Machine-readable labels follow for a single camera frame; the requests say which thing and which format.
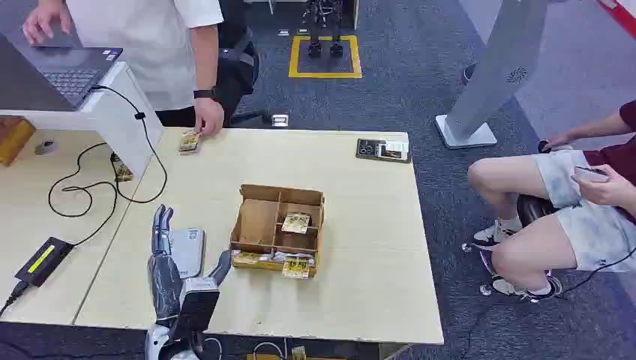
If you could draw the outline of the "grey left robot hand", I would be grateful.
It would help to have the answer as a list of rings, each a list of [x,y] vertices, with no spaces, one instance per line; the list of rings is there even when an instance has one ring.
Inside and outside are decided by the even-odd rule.
[[[159,205],[151,228],[151,256],[147,269],[156,323],[202,332],[209,327],[221,294],[220,285],[230,271],[232,251],[220,253],[217,265],[209,275],[181,278],[170,249],[172,216],[172,208]]]

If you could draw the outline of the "standing person's left hand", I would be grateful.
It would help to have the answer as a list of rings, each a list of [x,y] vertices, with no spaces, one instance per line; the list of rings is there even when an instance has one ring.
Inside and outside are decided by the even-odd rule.
[[[223,127],[224,109],[211,98],[196,98],[194,100],[195,127],[194,130],[202,136],[214,136]]]

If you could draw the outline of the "seated person's left hand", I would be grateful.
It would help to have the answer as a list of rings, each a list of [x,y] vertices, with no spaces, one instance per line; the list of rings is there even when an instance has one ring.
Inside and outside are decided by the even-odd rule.
[[[592,168],[602,170],[607,180],[589,181],[579,175],[573,175],[572,179],[579,185],[583,198],[598,205],[618,206],[624,209],[630,209],[635,205],[635,186],[630,181],[607,164]]]

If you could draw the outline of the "standing person's right hand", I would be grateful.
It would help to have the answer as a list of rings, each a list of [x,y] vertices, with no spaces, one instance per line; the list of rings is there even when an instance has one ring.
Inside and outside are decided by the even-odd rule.
[[[66,1],[41,0],[28,14],[22,24],[22,33],[31,46],[42,44],[47,38],[53,39],[54,32],[51,27],[57,23],[65,35],[71,35],[72,18]]]

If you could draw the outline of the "seated person's right hand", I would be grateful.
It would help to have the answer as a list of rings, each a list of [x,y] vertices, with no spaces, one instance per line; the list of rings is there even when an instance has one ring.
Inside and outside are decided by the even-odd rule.
[[[572,149],[572,136],[567,133],[552,136],[549,139],[542,139],[538,144],[538,150],[541,153],[548,153],[564,149]]]

